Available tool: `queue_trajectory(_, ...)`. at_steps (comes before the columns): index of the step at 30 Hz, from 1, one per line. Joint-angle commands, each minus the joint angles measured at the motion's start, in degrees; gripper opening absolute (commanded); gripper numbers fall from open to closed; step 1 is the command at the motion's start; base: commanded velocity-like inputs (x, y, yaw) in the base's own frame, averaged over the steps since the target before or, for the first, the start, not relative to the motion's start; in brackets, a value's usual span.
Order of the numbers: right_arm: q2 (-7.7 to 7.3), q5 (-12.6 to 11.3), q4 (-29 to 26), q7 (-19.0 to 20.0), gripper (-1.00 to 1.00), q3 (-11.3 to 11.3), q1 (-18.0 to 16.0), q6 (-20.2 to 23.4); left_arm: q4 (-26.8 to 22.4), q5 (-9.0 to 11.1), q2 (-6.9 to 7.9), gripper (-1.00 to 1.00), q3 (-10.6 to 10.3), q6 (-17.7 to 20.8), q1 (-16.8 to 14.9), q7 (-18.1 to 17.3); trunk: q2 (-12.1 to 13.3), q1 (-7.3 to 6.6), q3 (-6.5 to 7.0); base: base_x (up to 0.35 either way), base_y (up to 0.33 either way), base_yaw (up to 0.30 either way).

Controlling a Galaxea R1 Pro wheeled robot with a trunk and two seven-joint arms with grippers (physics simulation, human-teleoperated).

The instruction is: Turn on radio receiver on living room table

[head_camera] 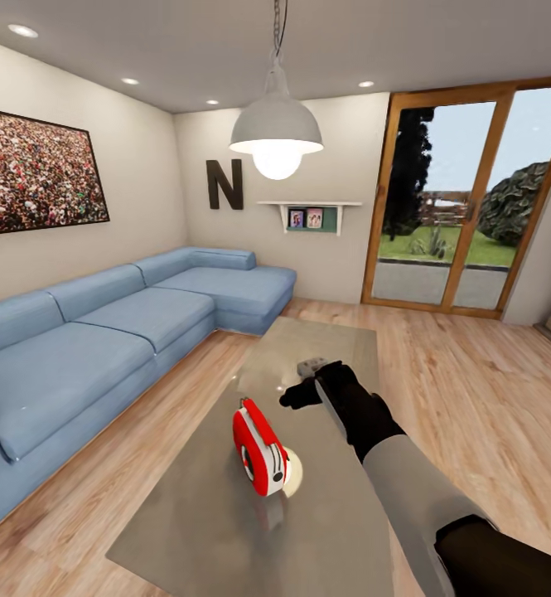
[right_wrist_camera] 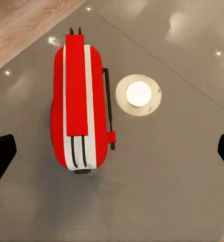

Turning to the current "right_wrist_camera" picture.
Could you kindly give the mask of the radio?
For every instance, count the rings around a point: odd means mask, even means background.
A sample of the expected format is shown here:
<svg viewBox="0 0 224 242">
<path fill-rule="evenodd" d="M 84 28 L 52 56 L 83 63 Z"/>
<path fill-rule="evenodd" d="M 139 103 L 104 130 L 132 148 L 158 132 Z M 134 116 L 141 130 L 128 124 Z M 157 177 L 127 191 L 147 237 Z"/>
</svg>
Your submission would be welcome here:
<svg viewBox="0 0 224 242">
<path fill-rule="evenodd" d="M 99 51 L 84 44 L 84 35 L 66 35 L 66 45 L 54 57 L 53 102 L 50 133 L 58 161 L 76 174 L 101 166 L 108 143 L 115 150 L 108 69 L 102 67 Z M 105 72 L 108 116 L 107 132 L 103 73 Z"/>
</svg>

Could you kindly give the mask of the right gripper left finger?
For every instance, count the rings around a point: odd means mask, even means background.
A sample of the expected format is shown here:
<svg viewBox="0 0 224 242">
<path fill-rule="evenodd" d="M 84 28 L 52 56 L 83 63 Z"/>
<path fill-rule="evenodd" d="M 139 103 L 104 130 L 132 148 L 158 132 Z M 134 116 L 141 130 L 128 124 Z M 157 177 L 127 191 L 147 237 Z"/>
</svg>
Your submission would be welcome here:
<svg viewBox="0 0 224 242">
<path fill-rule="evenodd" d="M 0 137 L 0 178 L 16 154 L 16 144 L 12 134 Z"/>
</svg>

